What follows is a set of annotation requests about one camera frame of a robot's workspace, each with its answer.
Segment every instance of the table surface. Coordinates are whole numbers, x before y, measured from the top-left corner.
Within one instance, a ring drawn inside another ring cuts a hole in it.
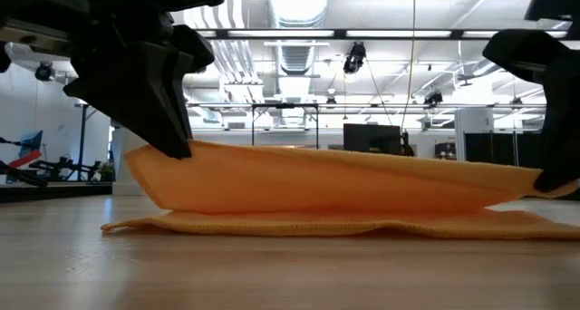
[[[522,201],[580,225],[580,202]],[[580,243],[102,235],[147,198],[0,205],[2,309],[580,309]]]

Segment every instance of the folded towel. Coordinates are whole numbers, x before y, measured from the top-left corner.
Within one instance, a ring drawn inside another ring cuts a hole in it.
[[[430,237],[579,238],[580,228],[521,211],[485,209],[534,190],[539,170],[333,150],[236,147],[192,141],[193,157],[151,146],[126,154],[157,217],[153,225],[199,234],[340,236],[392,228]]]

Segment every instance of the white wall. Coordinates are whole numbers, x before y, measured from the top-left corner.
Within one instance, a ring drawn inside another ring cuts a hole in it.
[[[43,130],[46,153],[41,147],[42,160],[57,161],[67,155],[76,162],[82,117],[82,109],[74,107],[76,102],[64,94],[62,84],[39,82],[33,73],[12,64],[6,73],[0,73],[0,137],[20,140],[26,133]],[[110,123],[99,111],[86,122],[84,164],[107,160]],[[14,145],[0,144],[0,160],[15,160],[18,151]]]
[[[193,132],[194,140],[232,144],[251,145],[251,131],[198,131]],[[256,145],[315,145],[316,136],[314,131],[269,131],[256,132]],[[321,131],[320,148],[327,149],[329,144],[343,144],[341,131]],[[425,131],[409,132],[409,144],[415,145],[417,157],[434,158],[435,144],[442,142],[454,142],[454,131]]]

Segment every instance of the white ceiling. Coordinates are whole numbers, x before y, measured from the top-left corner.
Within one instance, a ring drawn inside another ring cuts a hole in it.
[[[541,28],[552,29],[559,22],[543,20],[539,23],[523,20],[530,0],[417,0],[415,5],[416,27],[430,29],[504,29],[504,28]],[[269,10],[267,0],[243,0],[243,16],[246,27],[267,28]],[[183,23],[181,14],[174,14],[177,24]],[[410,29],[413,23],[413,0],[329,0],[324,27],[349,29]],[[336,94],[347,94],[347,102],[376,101],[378,91],[401,102],[410,90],[410,76],[403,73],[405,64],[411,59],[411,41],[367,41],[364,42],[368,63],[357,73],[356,81],[345,83],[342,73],[343,57],[351,41],[329,41],[329,46],[318,47],[314,66],[314,78],[310,93],[325,98],[328,88],[335,88]],[[276,63],[274,48],[264,47],[264,41],[250,41],[252,59],[259,78],[264,82],[264,95],[276,91]],[[466,41],[419,41],[414,43],[413,73],[411,92],[454,63],[468,63],[482,60],[481,53],[486,42]],[[431,70],[428,64],[433,63]],[[376,81],[373,83],[371,72]],[[219,87],[220,74],[210,66],[203,74],[188,75],[184,84],[191,87],[193,97],[202,102],[216,102],[214,90]],[[485,79],[493,93],[506,102],[510,96],[528,91],[535,86],[515,80],[509,73],[495,73]],[[454,90],[450,84],[443,89]]]

